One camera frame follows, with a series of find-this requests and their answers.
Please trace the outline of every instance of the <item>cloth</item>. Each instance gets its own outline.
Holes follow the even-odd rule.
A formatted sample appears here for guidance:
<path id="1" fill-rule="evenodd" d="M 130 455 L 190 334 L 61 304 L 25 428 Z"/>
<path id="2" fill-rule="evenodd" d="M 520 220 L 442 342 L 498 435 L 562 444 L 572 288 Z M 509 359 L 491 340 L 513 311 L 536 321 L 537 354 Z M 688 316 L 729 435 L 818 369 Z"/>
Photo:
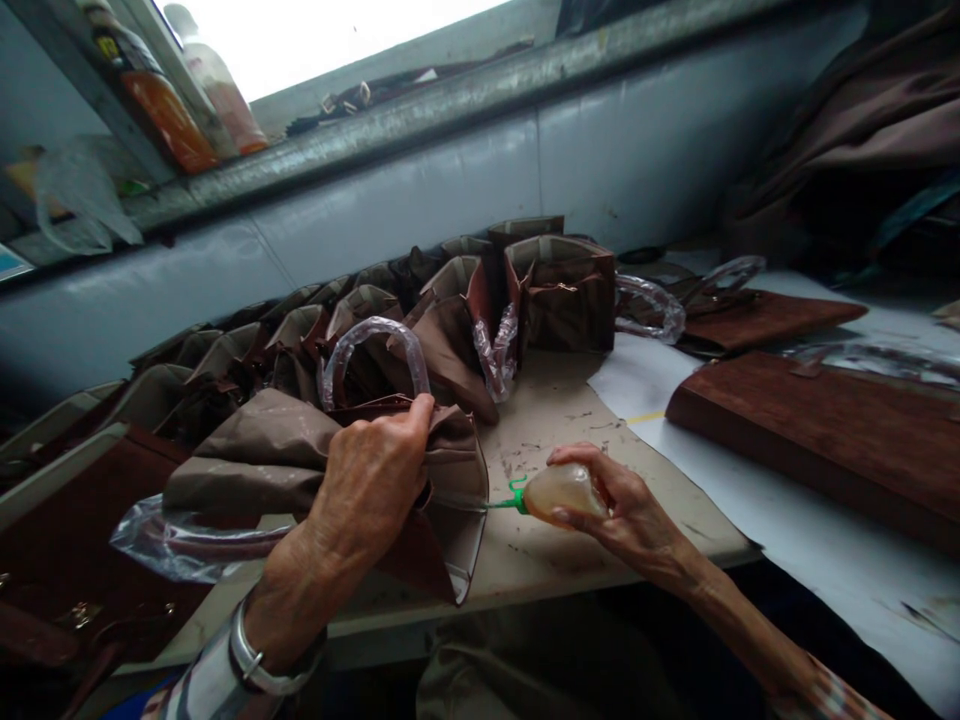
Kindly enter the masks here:
<path id="1" fill-rule="evenodd" d="M 229 622 L 176 682 L 147 702 L 143 720 L 267 720 L 285 698 L 248 691 L 230 659 Z M 692 720 L 653 647 L 589 596 L 470 613 L 443 623 L 417 690 L 418 720 Z M 780 720 L 884 720 L 815 658 L 802 697 L 772 698 Z"/>

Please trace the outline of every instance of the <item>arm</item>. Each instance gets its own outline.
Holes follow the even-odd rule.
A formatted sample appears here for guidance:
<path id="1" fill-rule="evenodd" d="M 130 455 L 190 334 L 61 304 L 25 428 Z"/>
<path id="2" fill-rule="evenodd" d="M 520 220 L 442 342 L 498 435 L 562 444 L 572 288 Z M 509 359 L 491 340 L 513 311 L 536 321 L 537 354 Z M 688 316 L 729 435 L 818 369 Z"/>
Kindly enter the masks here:
<path id="1" fill-rule="evenodd" d="M 598 518 L 557 508 L 557 520 L 592 535 L 648 580 L 687 602 L 757 678 L 776 713 L 825 720 L 887 718 L 774 627 L 680 532 L 639 475 L 589 443 L 557 448 L 547 461 L 568 462 L 593 471 L 613 501 L 613 514 Z"/>
<path id="2" fill-rule="evenodd" d="M 307 519 L 274 548 L 247 600 L 247 641 L 274 676 L 298 661 L 400 534 L 417 495 L 433 398 L 410 411 L 341 430 L 330 444 L 323 483 Z M 271 717 L 282 697 L 248 688 L 236 672 L 229 627 L 186 674 L 155 695 L 144 718 Z"/>

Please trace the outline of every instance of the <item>striped sleeve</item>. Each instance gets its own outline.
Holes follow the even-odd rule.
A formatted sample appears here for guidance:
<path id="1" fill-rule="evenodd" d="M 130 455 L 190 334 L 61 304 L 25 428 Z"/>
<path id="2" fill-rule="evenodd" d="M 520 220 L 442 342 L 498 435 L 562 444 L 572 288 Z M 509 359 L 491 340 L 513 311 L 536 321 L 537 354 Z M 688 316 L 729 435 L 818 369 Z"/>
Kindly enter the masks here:
<path id="1" fill-rule="evenodd" d="M 801 696 L 771 698 L 779 720 L 892 720 L 815 657 L 817 682 Z"/>

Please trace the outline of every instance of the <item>sleeve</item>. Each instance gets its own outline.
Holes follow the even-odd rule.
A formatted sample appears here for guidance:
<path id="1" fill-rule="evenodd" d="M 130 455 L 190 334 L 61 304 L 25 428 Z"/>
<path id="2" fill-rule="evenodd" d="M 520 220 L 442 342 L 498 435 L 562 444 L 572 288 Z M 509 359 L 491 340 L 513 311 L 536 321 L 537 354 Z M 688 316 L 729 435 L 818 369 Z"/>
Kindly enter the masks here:
<path id="1" fill-rule="evenodd" d="M 141 720 L 270 718 L 285 698 L 254 693 L 244 686 L 230 658 L 230 623 L 207 643 L 187 671 L 147 702 Z"/>
<path id="2" fill-rule="evenodd" d="M 778 720 L 892 720 L 812 655 L 817 682 L 801 696 L 770 699 Z"/>

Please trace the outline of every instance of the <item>work table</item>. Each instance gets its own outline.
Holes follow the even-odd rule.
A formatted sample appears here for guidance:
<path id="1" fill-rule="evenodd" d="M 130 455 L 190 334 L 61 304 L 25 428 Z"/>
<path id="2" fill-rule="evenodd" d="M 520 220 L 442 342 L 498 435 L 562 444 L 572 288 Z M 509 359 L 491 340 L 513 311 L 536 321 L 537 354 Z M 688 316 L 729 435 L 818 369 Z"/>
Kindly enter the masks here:
<path id="1" fill-rule="evenodd" d="M 546 466 L 554 446 L 590 441 L 638 472 L 680 529 L 721 567 L 760 557 L 716 505 L 669 460 L 637 437 L 587 384 L 601 356 L 529 352 L 496 427 L 480 430 L 490 478 L 490 499 L 506 500 L 510 480 Z M 265 518 L 285 524 L 287 518 Z M 260 563 L 248 563 L 222 580 L 149 664 L 121 672 L 189 662 L 256 583 Z M 511 508 L 491 510 L 467 599 L 461 608 L 442 603 L 374 571 L 329 627 L 331 637 L 351 635 L 458 612 L 572 595 L 641 578 L 592 538 L 561 530 Z"/>

